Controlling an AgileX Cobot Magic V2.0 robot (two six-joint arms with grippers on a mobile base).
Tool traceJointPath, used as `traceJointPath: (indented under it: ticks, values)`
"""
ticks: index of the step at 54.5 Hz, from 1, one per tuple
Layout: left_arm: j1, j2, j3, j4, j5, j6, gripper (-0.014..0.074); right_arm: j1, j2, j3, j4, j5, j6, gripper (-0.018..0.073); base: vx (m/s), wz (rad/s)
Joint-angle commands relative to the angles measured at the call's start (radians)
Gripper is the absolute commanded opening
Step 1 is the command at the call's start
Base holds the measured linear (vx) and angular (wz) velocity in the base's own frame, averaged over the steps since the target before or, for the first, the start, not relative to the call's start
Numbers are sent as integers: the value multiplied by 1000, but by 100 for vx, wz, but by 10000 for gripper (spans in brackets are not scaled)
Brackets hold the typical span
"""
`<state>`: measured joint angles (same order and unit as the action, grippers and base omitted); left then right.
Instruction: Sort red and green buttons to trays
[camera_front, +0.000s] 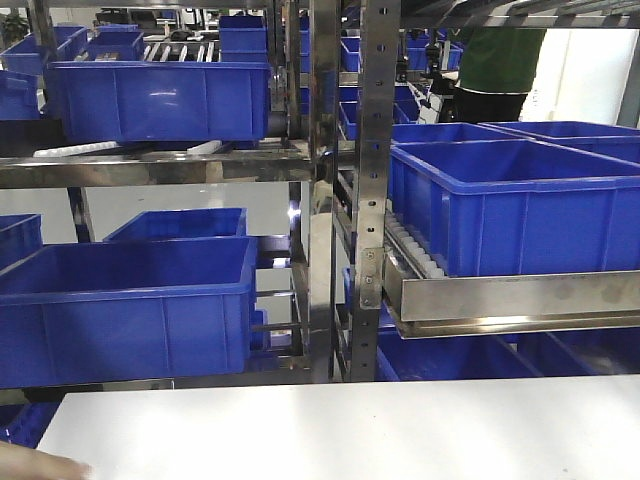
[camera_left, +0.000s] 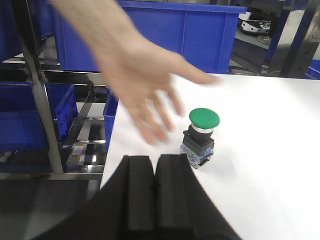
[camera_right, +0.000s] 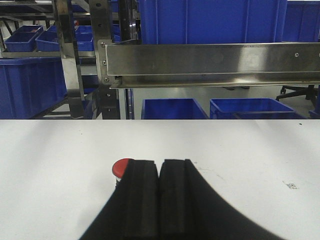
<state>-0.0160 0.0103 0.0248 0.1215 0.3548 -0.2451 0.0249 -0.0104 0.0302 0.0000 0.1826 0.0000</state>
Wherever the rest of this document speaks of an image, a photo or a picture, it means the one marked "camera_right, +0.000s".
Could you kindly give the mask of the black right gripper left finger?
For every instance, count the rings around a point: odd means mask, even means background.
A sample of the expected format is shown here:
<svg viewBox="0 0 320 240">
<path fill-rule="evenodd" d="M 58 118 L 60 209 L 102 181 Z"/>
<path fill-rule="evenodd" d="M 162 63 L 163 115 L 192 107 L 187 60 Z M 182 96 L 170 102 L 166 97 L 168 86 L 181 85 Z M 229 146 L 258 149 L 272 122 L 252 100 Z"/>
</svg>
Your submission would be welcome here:
<svg viewBox="0 0 320 240">
<path fill-rule="evenodd" d="M 153 161 L 130 159 L 109 200 L 82 240 L 156 240 L 158 172 Z"/>
</svg>

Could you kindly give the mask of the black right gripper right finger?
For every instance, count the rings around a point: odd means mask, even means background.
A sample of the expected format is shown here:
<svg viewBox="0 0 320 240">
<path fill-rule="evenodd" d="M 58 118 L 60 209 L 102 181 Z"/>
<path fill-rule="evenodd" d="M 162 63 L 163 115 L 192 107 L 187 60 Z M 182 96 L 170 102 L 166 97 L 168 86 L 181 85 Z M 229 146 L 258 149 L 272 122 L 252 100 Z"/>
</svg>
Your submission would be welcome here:
<svg viewBox="0 0 320 240">
<path fill-rule="evenodd" d="M 189 159 L 166 159 L 159 176 L 160 239 L 279 240 L 224 200 Z"/>
</svg>

